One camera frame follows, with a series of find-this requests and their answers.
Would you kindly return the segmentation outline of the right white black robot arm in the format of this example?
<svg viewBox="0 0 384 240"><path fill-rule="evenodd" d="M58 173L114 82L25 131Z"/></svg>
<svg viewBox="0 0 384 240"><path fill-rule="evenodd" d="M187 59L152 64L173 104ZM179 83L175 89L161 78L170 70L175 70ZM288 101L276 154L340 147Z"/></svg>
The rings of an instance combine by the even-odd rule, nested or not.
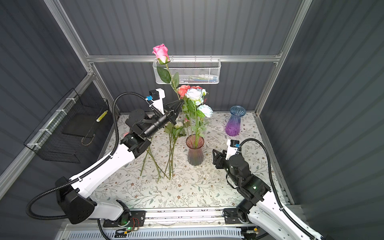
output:
<svg viewBox="0 0 384 240"><path fill-rule="evenodd" d="M213 150L213 164L226 171L233 188L244 197L237 206L239 220L251 222L277 240L324 240L285 206L280 206L268 184L251 173L248 162L241 155Z"/></svg>

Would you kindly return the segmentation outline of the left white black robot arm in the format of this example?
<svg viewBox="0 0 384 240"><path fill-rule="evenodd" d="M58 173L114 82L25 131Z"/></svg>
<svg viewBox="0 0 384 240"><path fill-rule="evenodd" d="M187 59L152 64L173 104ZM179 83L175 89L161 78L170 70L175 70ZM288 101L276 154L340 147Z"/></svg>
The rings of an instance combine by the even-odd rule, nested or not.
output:
<svg viewBox="0 0 384 240"><path fill-rule="evenodd" d="M105 219L125 226L131 221L130 210L122 201L98 200L91 195L104 180L140 157L149 148L151 137L158 130L169 122L175 123L182 105L183 101L174 101L164 106L163 114L152 117L141 109L133 111L126 122L129 133L116 141L110 153L70 179L57 180L57 202L71 224Z"/></svg>

